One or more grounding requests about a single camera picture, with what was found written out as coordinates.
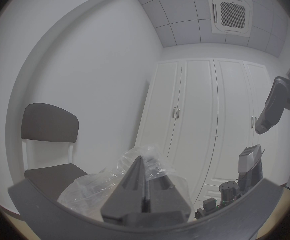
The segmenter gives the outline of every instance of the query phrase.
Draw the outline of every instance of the ceiling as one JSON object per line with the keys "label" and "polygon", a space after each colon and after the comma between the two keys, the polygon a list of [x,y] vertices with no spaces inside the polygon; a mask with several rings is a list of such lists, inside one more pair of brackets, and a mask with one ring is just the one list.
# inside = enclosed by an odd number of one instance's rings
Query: ceiling
{"label": "ceiling", "polygon": [[207,0],[139,0],[163,47],[189,43],[229,43],[279,56],[287,33],[287,14],[276,0],[253,0],[249,38],[212,34]]}

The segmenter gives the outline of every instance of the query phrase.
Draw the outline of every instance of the gray robot arm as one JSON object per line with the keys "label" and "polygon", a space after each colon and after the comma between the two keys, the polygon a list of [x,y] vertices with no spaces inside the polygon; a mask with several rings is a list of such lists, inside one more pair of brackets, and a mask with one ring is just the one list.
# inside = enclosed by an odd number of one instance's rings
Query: gray robot arm
{"label": "gray robot arm", "polygon": [[255,131],[258,134],[267,132],[279,122],[285,108],[290,110],[290,80],[276,77],[265,108],[255,123]]}

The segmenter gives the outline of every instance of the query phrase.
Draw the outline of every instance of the brown chair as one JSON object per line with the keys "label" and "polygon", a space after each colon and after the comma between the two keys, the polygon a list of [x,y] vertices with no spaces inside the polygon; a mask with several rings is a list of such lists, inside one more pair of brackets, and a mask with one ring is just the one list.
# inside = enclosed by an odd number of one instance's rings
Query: brown chair
{"label": "brown chair", "polygon": [[[87,174],[72,164],[73,143],[76,142],[78,131],[78,119],[64,109],[45,103],[33,103],[25,108],[21,127],[24,176],[54,200],[76,178]],[[29,170],[27,139],[69,142],[68,164]]]}

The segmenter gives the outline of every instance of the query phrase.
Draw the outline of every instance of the smoke detector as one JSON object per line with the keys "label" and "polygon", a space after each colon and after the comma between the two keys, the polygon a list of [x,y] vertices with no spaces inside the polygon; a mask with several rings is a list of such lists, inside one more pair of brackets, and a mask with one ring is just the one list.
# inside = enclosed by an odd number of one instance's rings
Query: smoke detector
{"label": "smoke detector", "polygon": [[253,21],[252,0],[208,0],[211,32],[249,37]]}

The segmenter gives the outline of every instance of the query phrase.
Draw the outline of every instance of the plastic bag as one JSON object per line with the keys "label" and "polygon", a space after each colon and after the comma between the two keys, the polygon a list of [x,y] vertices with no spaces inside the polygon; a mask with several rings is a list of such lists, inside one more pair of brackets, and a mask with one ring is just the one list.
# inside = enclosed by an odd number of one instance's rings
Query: plastic bag
{"label": "plastic bag", "polygon": [[77,178],[62,192],[57,201],[75,212],[103,221],[100,213],[101,207],[138,156],[142,156],[144,161],[146,181],[168,175],[176,189],[192,208],[189,217],[189,221],[192,221],[195,212],[190,200],[187,181],[179,176],[167,159],[162,157],[157,146],[132,148],[123,154],[117,162],[107,166],[100,173]]}

